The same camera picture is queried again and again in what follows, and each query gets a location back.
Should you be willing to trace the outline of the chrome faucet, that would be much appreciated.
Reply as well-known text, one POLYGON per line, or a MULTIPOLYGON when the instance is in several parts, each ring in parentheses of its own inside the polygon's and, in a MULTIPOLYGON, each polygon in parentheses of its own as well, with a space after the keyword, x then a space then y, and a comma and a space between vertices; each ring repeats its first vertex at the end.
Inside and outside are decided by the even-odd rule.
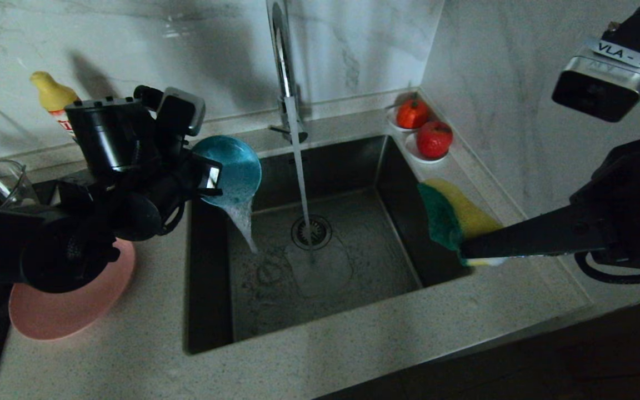
POLYGON ((288 23, 287 0, 265 0, 270 38, 272 41, 275 71, 279 83, 277 98, 280 125, 269 128, 280 132, 288 141, 292 141, 291 122, 299 127, 299 142, 303 143, 309 137, 304 128, 304 122, 299 115, 298 86, 292 63, 291 38, 288 23))

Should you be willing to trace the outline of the red apple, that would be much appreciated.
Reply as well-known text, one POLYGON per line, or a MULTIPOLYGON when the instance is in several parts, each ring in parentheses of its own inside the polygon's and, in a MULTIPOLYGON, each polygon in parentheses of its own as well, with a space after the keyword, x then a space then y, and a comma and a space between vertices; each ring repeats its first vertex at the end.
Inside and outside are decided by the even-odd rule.
POLYGON ((416 133, 417 152, 426 159, 440 159, 449 152, 454 140, 451 127, 442 121, 430 121, 416 133))

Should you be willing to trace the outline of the small white saucer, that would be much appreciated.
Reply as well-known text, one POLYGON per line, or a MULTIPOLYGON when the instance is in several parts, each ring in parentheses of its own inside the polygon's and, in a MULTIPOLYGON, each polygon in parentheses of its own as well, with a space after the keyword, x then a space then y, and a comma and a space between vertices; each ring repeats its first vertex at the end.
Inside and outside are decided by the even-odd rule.
POLYGON ((442 162, 443 159, 448 157, 449 152, 445 152, 442 156, 438 158, 427 158, 425 157, 418 149, 417 144, 417 134, 411 133, 406 136, 403 142, 404 149, 407 154, 416 162, 422 164, 437 164, 442 162))
POLYGON ((386 113, 384 114, 384 118, 386 119, 386 122, 388 122, 388 125, 393 128, 394 130, 396 130, 397 132, 402 132, 402 133, 414 133, 416 132, 418 129, 414 128, 404 128, 401 127, 397 124, 397 116, 398 116, 398 110, 399 107, 398 106, 394 106, 394 107, 388 107, 386 109, 386 113))

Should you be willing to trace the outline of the teal bowl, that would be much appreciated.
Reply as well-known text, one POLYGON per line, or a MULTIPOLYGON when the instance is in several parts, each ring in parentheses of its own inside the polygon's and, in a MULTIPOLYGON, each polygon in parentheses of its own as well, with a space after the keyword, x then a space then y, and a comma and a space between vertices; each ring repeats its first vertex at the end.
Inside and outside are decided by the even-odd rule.
POLYGON ((203 196, 216 207, 235 207, 252 201, 262 180, 262 168, 256 152, 245 142, 227 135, 213 135, 195 144, 193 154, 222 165, 216 187, 217 196, 203 196))

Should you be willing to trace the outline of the yellow dish soap bottle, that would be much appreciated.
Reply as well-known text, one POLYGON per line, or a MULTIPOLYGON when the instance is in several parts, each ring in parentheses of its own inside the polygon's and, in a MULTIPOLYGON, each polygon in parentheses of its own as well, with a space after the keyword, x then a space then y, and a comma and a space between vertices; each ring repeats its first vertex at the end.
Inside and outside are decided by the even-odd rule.
POLYGON ((38 91, 39 104, 69 134, 74 142, 78 142, 66 112, 67 106, 81 101, 78 93, 73 88, 58 83, 50 73, 45 71, 33 72, 29 81, 38 91))

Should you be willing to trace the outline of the stainless steel sink basin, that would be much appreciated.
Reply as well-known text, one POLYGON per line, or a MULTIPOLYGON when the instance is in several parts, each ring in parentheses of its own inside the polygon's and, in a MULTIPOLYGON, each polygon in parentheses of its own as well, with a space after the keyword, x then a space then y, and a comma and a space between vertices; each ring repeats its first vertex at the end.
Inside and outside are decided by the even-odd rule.
POLYGON ((419 180, 398 142, 381 135, 301 151, 309 215, 330 242, 305 251, 292 153, 260 160, 253 251, 218 207, 191 203, 185 348, 199 354, 469 275, 429 237, 419 180))

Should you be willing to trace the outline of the pink plate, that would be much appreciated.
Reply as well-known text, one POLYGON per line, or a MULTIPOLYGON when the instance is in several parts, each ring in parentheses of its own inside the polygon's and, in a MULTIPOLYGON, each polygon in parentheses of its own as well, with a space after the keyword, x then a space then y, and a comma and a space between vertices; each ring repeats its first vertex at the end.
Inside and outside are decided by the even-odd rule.
POLYGON ((94 281, 69 293, 43 293, 27 284, 15 284, 8 316, 17 332, 32 340, 50 342, 71 337, 103 317, 123 296, 136 266, 134 243, 117 239, 119 258, 94 281))

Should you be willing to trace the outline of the clear glass pot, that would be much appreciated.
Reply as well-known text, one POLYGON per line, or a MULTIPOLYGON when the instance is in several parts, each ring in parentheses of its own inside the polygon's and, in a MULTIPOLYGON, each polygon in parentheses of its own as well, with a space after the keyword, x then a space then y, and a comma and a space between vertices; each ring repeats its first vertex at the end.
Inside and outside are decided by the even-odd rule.
POLYGON ((0 208, 34 204, 39 204, 39 199, 28 179, 26 167, 16 161, 0 160, 0 208))

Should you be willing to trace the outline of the yellow sponge green backing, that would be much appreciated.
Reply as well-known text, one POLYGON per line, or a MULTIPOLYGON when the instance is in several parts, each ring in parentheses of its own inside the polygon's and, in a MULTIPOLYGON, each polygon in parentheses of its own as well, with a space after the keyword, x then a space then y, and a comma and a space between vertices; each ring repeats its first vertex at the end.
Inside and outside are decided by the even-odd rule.
POLYGON ((477 207, 459 187, 444 179, 420 182, 417 190, 428 218, 429 237, 453 251, 464 266, 499 266, 506 257, 465 258, 460 246, 468 239, 500 230, 503 225, 477 207))

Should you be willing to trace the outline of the orange-red tomato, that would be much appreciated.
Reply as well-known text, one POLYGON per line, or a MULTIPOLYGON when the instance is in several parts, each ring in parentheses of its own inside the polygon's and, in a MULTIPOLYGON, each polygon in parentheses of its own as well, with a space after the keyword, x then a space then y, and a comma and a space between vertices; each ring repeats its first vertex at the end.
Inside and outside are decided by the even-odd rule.
POLYGON ((429 106, 414 94, 398 107, 394 121, 403 129, 419 129, 428 122, 429 117, 429 106))

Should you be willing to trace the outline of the round metal drain strainer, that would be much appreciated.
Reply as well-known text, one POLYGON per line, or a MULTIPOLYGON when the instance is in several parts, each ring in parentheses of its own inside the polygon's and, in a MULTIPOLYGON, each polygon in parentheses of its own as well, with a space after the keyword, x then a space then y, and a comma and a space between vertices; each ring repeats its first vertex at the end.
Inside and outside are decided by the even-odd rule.
POLYGON ((316 214, 310 214, 309 225, 305 219, 299 218, 291 228, 291 238, 295 246, 310 251, 325 247, 331 240, 332 229, 330 223, 316 214))

